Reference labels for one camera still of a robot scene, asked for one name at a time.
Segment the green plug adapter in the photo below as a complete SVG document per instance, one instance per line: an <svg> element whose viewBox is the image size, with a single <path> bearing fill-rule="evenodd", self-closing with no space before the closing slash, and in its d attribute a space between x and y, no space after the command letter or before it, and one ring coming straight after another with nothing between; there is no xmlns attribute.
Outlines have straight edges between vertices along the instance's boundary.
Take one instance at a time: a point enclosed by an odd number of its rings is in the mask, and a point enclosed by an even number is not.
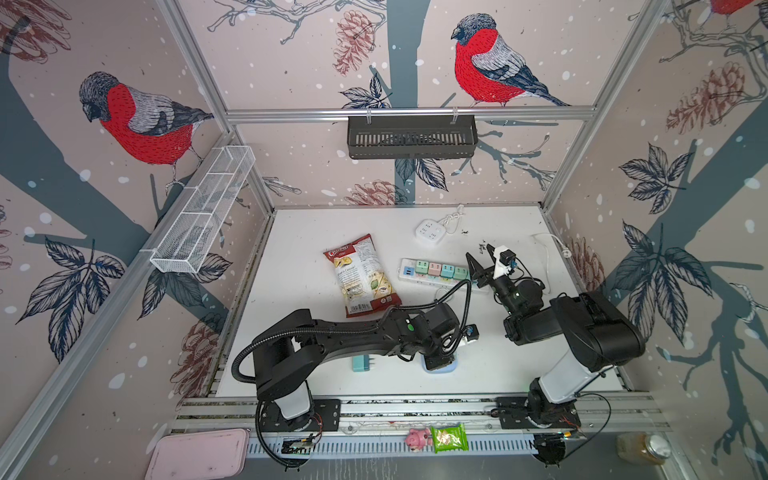
<svg viewBox="0 0 768 480"><path fill-rule="evenodd" d="M458 281L469 279L469 270L465 267L456 266L454 268L453 278Z"/></svg>
<svg viewBox="0 0 768 480"><path fill-rule="evenodd" d="M428 261L417 260L415 264L415 272L419 275L427 275L429 273L430 263Z"/></svg>

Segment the teal plug adapter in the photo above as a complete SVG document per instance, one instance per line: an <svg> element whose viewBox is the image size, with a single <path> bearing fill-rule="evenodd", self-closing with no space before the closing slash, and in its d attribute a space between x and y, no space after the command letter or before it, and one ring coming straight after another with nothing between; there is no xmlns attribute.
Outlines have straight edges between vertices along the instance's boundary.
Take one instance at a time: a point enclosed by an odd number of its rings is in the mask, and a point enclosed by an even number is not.
<svg viewBox="0 0 768 480"><path fill-rule="evenodd" d="M443 264L441 266L440 276L446 279L452 279L455 274L455 267L450 264Z"/></svg>
<svg viewBox="0 0 768 480"><path fill-rule="evenodd" d="M371 370L373 361L369 354L356 355L352 358L352 370L355 373L363 373Z"/></svg>

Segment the blue cube power socket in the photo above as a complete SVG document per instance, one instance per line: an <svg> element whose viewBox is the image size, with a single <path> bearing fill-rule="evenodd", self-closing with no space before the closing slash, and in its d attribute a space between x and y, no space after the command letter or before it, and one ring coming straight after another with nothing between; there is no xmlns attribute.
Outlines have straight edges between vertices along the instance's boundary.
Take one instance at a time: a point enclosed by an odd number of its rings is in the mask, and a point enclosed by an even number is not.
<svg viewBox="0 0 768 480"><path fill-rule="evenodd" d="M454 372L457 369L458 364L459 364L458 359L456 357L454 357L450 363L446 363L444 365L441 365L438 368L430 369L429 366L433 365L433 364L428 362L425 357L421 358L422 369L427 374L433 374L433 375L452 373L452 372Z"/></svg>

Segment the white colourful power strip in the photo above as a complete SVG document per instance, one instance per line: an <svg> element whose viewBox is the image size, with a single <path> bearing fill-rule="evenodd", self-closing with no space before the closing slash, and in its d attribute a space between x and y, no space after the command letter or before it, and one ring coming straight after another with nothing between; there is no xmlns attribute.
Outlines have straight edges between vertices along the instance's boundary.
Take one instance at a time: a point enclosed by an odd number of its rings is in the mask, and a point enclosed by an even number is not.
<svg viewBox="0 0 768 480"><path fill-rule="evenodd" d="M459 282L468 280L470 275L466 267L404 258L398 269L398 278L434 288L450 289Z"/></svg>

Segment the red white snack bag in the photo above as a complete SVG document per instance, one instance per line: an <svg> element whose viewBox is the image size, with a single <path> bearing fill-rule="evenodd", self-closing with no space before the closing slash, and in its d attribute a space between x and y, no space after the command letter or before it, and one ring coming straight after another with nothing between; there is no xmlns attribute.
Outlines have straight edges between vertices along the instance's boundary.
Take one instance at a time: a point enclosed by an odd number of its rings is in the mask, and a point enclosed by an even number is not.
<svg viewBox="0 0 768 480"><path fill-rule="evenodd" d="M381 264L372 236L324 252L333 264L347 318L399 306L402 300Z"/></svg>

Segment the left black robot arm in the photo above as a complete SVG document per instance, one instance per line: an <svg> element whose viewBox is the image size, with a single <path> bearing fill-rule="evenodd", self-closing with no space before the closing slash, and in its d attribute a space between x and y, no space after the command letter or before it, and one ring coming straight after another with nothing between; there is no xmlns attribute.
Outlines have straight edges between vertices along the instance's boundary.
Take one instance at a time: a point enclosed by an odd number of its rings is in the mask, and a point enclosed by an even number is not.
<svg viewBox="0 0 768 480"><path fill-rule="evenodd" d="M256 387L255 426L270 405L291 431L323 422L315 412L307 379L321 364L358 355L422 356L429 371L455 360L466 335L472 282L461 280L437 300L415 306L390 306L371 321L329 322L298 309L253 338L231 361L232 377Z"/></svg>

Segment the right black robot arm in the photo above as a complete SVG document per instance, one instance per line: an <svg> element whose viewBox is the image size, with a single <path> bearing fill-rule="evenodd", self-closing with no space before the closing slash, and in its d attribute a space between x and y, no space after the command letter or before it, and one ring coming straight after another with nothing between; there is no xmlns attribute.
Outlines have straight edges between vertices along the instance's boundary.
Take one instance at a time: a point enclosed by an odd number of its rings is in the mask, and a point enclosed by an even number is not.
<svg viewBox="0 0 768 480"><path fill-rule="evenodd" d="M486 251L494 261L489 267L466 255L469 278L478 288L490 289L506 310L505 337L523 346L562 335L568 344L552 369L529 386L525 412L534 425L548 427L565 419L578 395L597 377L645 352L639 329L601 292L562 293L545 306L542 280L528 271L513 275L521 262L512 250L487 245Z"/></svg>

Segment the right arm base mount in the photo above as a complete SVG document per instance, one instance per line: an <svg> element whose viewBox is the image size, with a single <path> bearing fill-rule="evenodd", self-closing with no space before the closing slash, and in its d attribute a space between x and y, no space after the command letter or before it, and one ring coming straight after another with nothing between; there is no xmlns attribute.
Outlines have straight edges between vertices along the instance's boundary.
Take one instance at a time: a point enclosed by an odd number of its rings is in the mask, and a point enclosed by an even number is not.
<svg viewBox="0 0 768 480"><path fill-rule="evenodd" d="M581 428L574 401L552 404L546 399L530 400L527 396L498 397L490 415L507 430Z"/></svg>

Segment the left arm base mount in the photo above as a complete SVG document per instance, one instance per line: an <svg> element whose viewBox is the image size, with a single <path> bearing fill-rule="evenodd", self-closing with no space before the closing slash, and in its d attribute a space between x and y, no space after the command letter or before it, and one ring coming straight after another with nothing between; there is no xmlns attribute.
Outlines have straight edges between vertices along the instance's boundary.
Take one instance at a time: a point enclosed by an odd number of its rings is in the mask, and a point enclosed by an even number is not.
<svg viewBox="0 0 768 480"><path fill-rule="evenodd" d="M336 432L339 429L340 413L339 399L315 399L307 413L286 419L278 405L269 402L257 414L256 425L262 433Z"/></svg>

